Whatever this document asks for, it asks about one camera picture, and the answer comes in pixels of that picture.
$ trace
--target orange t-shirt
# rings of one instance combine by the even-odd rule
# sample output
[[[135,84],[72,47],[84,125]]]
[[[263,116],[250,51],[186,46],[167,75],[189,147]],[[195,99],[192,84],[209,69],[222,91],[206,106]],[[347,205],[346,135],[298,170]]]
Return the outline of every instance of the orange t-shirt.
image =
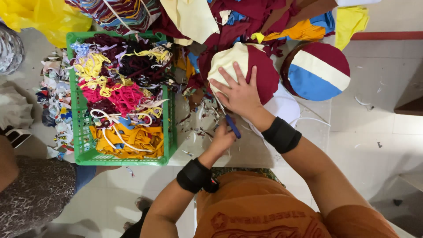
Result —
[[[214,194],[197,198],[195,238],[398,238],[373,209],[348,205],[320,214],[281,184],[254,172],[218,178]]]

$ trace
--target blue scissors handle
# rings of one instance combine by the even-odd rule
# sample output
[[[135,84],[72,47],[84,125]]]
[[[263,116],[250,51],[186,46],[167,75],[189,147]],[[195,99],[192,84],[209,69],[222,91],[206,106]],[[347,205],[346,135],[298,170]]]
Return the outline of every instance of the blue scissors handle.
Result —
[[[238,139],[241,139],[241,133],[239,133],[239,130],[235,126],[235,123],[232,121],[232,118],[228,114],[225,115],[225,118],[226,118],[226,121],[228,122],[229,126],[231,127],[231,129],[235,133],[236,137]]]

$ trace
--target leopard print clothing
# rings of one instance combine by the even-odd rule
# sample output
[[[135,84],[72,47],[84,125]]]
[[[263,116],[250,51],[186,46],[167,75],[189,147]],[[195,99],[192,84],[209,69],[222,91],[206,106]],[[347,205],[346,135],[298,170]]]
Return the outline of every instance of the leopard print clothing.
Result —
[[[17,158],[18,178],[0,192],[0,238],[12,238],[57,218],[74,195],[71,163]]]

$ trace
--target plastic bag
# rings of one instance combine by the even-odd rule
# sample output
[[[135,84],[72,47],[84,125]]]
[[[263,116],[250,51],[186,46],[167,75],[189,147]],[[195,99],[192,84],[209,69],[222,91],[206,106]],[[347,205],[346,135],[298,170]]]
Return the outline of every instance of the plastic bag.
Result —
[[[0,17],[15,31],[39,30],[59,48],[66,47],[68,32],[88,31],[92,22],[63,0],[0,0]]]
[[[14,87],[0,87],[0,128],[12,126],[28,129],[34,121],[31,117],[32,104],[20,95]]]

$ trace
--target yellow plastic bag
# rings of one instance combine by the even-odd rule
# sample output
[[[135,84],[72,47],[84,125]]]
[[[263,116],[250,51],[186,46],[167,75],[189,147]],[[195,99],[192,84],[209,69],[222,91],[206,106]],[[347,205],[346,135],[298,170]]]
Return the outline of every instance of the yellow plastic bag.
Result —
[[[11,29],[20,32],[33,27],[53,45],[66,47],[70,31],[88,31],[92,19],[64,0],[0,0],[0,17]]]

